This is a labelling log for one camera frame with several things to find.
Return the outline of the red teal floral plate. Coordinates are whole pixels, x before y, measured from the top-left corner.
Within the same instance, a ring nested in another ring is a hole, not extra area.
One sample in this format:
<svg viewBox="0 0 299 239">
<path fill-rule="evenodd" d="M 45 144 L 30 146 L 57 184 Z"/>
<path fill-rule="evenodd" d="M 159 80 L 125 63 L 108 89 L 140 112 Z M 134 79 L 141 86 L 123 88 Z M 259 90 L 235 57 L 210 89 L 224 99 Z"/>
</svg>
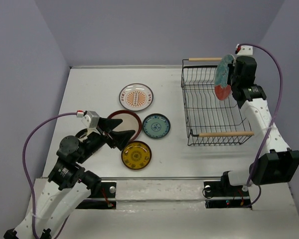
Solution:
<svg viewBox="0 0 299 239">
<path fill-rule="evenodd" d="M 225 55 L 217 65 L 214 77 L 214 91 L 218 100 L 224 101 L 231 94 L 231 86 L 228 84 L 229 64 L 235 60 L 232 54 Z"/>
</svg>

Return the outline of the white plate orange sunburst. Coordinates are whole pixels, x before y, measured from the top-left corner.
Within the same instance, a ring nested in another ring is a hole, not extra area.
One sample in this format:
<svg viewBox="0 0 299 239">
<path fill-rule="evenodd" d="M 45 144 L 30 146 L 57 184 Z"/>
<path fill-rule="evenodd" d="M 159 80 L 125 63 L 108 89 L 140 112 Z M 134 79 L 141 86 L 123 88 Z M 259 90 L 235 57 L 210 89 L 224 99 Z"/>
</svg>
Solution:
<svg viewBox="0 0 299 239">
<path fill-rule="evenodd" d="M 119 93 L 119 103 L 126 110 L 140 112 L 153 102 L 154 94 L 150 87 L 141 83 L 126 85 Z"/>
</svg>

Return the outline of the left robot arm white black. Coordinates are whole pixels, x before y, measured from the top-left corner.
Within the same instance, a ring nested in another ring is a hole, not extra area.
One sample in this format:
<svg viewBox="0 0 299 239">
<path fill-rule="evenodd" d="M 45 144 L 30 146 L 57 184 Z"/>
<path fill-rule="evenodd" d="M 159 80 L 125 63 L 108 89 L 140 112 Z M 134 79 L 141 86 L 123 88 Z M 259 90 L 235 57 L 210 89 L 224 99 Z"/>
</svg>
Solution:
<svg viewBox="0 0 299 239">
<path fill-rule="evenodd" d="M 88 130 L 84 138 L 64 137 L 57 150 L 57 161 L 37 198 L 32 192 L 32 209 L 5 239 L 56 239 L 70 214 L 88 197 L 99 194 L 101 178 L 81 166 L 103 145 L 123 150 L 135 134 L 133 129 L 115 131 L 122 119 L 101 118 L 94 111 L 77 111 Z"/>
</svg>

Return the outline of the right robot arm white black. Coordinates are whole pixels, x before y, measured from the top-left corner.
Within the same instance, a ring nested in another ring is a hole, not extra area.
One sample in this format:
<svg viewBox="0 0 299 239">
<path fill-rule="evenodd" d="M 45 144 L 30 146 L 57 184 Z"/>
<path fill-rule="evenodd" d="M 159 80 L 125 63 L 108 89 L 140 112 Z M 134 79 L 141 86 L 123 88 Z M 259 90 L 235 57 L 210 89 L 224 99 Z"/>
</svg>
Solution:
<svg viewBox="0 0 299 239">
<path fill-rule="evenodd" d="M 299 166 L 299 151 L 292 150 L 281 136 L 263 88 L 254 83 L 256 68 L 251 56 L 237 57 L 229 68 L 232 96 L 248 120 L 259 150 L 248 169 L 223 173 L 219 189 L 224 195 L 233 194 L 238 186 L 290 182 Z"/>
</svg>

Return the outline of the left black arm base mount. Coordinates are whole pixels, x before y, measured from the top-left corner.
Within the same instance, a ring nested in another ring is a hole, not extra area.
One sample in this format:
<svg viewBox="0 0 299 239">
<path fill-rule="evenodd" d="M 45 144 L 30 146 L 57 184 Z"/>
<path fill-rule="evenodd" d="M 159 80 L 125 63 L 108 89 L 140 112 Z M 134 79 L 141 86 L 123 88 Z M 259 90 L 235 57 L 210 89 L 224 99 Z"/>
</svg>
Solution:
<svg viewBox="0 0 299 239">
<path fill-rule="evenodd" d="M 81 210 L 114 210 L 116 209 L 116 189 L 117 182 L 113 180 L 102 181 L 98 192 L 92 193 L 87 199 L 83 200 L 76 209 Z"/>
</svg>

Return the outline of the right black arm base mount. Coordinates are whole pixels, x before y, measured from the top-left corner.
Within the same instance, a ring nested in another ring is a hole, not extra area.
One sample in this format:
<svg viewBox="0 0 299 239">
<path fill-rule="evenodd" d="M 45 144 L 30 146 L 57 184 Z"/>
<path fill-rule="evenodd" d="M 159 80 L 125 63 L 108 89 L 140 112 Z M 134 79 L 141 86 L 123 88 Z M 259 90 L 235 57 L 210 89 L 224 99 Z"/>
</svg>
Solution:
<svg viewBox="0 0 299 239">
<path fill-rule="evenodd" d="M 207 209 L 251 208 L 249 191 L 243 186 L 225 187 L 220 181 L 205 181 L 202 196 Z"/>
</svg>

